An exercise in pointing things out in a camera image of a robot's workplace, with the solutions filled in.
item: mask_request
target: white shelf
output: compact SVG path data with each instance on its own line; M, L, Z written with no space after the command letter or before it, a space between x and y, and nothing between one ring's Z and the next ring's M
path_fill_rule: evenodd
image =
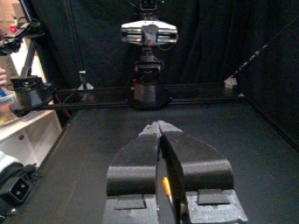
M19 130L24 129L32 123L35 123L39 119L47 116L49 113L55 113L52 110L44 111L40 115L37 115L32 120L28 122L23 122L17 120L16 122L9 123L4 127L0 128L0 143Z
M40 165L61 133L55 111L45 111L28 122L0 128L0 151L24 165Z

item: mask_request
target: power outlet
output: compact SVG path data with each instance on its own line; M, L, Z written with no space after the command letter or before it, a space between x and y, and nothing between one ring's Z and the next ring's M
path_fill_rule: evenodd
M0 197L11 206L15 206L24 202L29 191L31 185L27 181L20 177L13 177L4 182L0 190Z

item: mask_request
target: black curtain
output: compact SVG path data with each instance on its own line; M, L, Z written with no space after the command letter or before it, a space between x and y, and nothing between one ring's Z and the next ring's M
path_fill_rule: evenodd
M243 61L271 42L237 76L240 89L299 143L299 2L251 1Z
M77 88L75 51L65 1L27 0L44 24L41 62L59 87ZM120 41L120 26L139 20L139 0L69 1L81 64L95 88L128 86L140 46ZM295 18L297 0L163 0L159 18L177 26L180 38L169 51L153 50L164 61L167 84L223 83L249 56ZM297 22L237 75L240 91L289 132L299 136Z
M64 0L32 0L47 37L45 74L60 84L80 85L77 54ZM133 77L140 46L120 41L120 26L140 20L139 0L69 1L77 30L81 64L96 88L127 86ZM179 42L168 51L153 50L165 68L163 79L175 83L223 83L240 62L243 22L248 1L159 1L159 18L177 26Z

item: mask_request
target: robotic arm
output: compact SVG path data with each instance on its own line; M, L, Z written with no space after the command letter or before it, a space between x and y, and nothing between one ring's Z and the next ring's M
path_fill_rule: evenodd
M164 63L153 56L152 47L175 44L177 30L175 25L157 20L156 7L156 0L140 0L141 20L121 25L121 41L143 47L135 63L135 93L129 100L131 106L139 109L160 108L171 100L159 82Z

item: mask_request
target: black table surface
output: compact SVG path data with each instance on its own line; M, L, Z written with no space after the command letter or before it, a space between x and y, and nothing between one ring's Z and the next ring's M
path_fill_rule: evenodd
M231 162L248 223L297 223L297 152L244 102L77 112L41 164L32 195L9 223L100 223L109 162L157 120L212 145Z

